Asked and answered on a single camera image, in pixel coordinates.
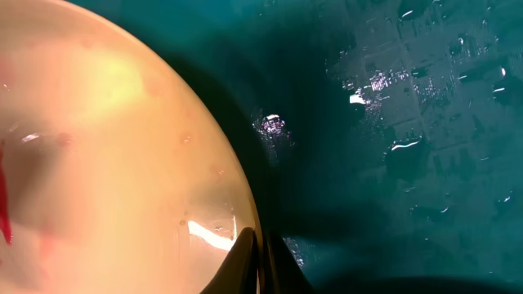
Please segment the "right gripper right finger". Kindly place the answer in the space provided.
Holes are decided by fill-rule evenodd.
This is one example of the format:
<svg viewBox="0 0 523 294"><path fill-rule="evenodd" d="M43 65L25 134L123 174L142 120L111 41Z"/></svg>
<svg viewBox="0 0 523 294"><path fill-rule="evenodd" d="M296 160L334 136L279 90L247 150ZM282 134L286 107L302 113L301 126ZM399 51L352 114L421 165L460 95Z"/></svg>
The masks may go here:
<svg viewBox="0 0 523 294"><path fill-rule="evenodd" d="M263 236L261 293L314 294L283 238L276 233Z"/></svg>

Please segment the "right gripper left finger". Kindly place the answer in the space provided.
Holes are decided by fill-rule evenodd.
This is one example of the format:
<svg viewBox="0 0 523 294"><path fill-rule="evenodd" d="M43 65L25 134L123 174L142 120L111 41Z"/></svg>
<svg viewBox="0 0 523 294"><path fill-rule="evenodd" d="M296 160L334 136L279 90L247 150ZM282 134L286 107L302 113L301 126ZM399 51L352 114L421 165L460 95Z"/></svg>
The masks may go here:
<svg viewBox="0 0 523 294"><path fill-rule="evenodd" d="M201 294L256 294L257 268L256 235L252 228L244 228Z"/></svg>

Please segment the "yellow-green plastic plate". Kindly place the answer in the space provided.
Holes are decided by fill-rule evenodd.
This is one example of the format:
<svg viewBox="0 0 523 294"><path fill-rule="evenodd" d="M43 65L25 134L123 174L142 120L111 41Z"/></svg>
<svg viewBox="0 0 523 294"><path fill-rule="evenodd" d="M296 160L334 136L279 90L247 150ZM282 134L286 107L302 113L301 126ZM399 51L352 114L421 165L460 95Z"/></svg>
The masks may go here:
<svg viewBox="0 0 523 294"><path fill-rule="evenodd" d="M1 4L1 290L200 293L259 225L190 86L65 1Z"/></svg>

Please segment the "teal plastic tray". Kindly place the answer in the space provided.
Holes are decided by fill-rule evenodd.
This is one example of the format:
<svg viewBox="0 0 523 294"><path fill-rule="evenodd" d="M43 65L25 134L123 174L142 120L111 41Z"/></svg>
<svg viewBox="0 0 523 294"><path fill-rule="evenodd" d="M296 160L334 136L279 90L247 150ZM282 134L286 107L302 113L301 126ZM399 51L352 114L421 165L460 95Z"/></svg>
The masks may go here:
<svg viewBox="0 0 523 294"><path fill-rule="evenodd" d="M316 292L521 292L520 0L82 6L193 88Z"/></svg>

